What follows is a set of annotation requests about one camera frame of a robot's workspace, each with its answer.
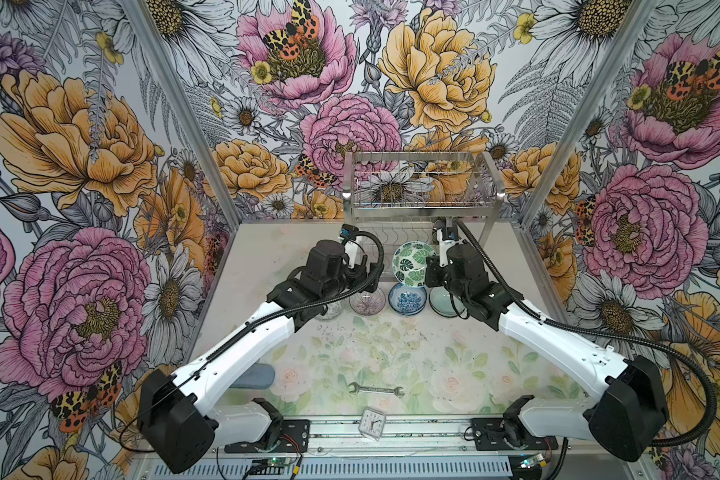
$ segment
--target wrench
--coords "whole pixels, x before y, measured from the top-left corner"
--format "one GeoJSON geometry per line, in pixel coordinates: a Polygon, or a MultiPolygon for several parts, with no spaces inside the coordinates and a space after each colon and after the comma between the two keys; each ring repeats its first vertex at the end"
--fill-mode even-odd
{"type": "Polygon", "coordinates": [[[374,386],[361,386],[358,385],[356,382],[352,382],[348,385],[349,392],[353,395],[357,395],[360,392],[368,392],[368,393],[389,393],[391,395],[396,395],[398,398],[403,398],[403,387],[399,386],[397,388],[393,389],[379,389],[374,386]]]}

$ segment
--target metal dish rack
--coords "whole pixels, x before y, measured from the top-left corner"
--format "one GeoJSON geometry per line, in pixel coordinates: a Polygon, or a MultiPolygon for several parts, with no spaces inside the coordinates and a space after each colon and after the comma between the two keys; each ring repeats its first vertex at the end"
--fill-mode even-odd
{"type": "MultiPolygon", "coordinates": [[[[345,222],[373,233],[384,245],[382,281],[396,281],[392,255],[413,240],[436,245],[432,225],[437,218],[482,223],[484,246],[506,194],[496,163],[482,153],[347,152],[342,197],[345,222]]],[[[366,238],[360,245],[373,251],[366,238]]]]}

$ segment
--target clock face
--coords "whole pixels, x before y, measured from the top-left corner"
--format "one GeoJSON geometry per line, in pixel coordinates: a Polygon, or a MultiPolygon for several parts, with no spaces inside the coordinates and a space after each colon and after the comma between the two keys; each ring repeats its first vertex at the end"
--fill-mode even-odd
{"type": "Polygon", "coordinates": [[[386,417],[387,416],[381,412],[376,412],[375,410],[366,408],[362,413],[358,430],[365,437],[379,440],[382,437],[382,430],[384,429],[384,421],[386,420],[386,417]]]}

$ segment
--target butterfly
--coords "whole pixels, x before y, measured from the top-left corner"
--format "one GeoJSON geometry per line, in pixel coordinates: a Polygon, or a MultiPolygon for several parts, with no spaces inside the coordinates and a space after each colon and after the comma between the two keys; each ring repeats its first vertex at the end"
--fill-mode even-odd
{"type": "Polygon", "coordinates": [[[666,66],[666,82],[669,84],[666,96],[673,101],[696,95],[705,88],[720,90],[720,50],[698,65],[685,60],[671,62],[666,66]]]}
{"type": "Polygon", "coordinates": [[[89,416],[96,416],[101,408],[109,408],[123,391],[123,367],[116,362],[96,382],[85,390],[59,395],[50,403],[50,411],[59,419],[63,433],[79,431],[89,416]]]}
{"type": "Polygon", "coordinates": [[[320,30],[320,21],[312,14],[309,0],[295,0],[291,10],[291,21],[284,30],[274,30],[262,37],[269,51],[283,60],[296,60],[301,48],[307,48],[307,40],[317,38],[320,30]]]}
{"type": "Polygon", "coordinates": [[[325,188],[336,182],[336,176],[330,172],[321,172],[315,166],[315,162],[305,154],[298,156],[298,163],[293,168],[299,177],[307,177],[307,180],[317,188],[325,188]]]}
{"type": "Polygon", "coordinates": [[[576,216],[579,217],[579,225],[576,228],[576,241],[584,246],[595,245],[595,232],[592,230],[590,218],[595,212],[595,196],[590,195],[576,206],[576,216]]]}

